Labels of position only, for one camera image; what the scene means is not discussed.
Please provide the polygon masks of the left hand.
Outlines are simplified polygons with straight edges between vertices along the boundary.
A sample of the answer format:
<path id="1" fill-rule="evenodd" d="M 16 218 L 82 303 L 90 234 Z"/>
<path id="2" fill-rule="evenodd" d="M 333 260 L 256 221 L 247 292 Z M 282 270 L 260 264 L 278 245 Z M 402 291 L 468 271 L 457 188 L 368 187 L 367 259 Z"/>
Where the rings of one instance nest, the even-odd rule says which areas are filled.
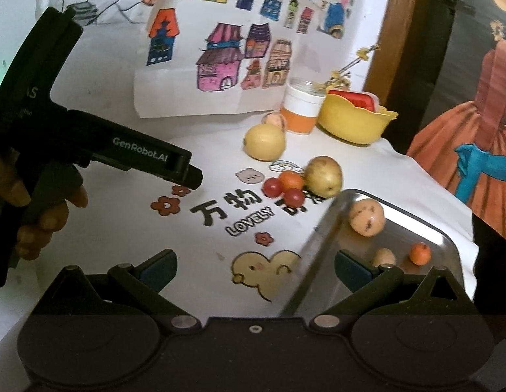
<path id="1" fill-rule="evenodd" d="M 15 175 L 12 166 L 0 159 L 0 232 L 7 232 L 7 242 L 0 243 L 0 251 L 6 251 L 9 258 L 18 257 L 34 260 L 46 247 L 52 235 L 62 230 L 68 221 L 69 204 L 78 208 L 88 205 L 88 195 L 84 185 L 70 188 L 68 193 L 53 204 L 39 207 L 30 217 L 22 221 L 11 220 L 5 216 L 7 211 L 18 213 L 33 202 L 23 181 Z"/>

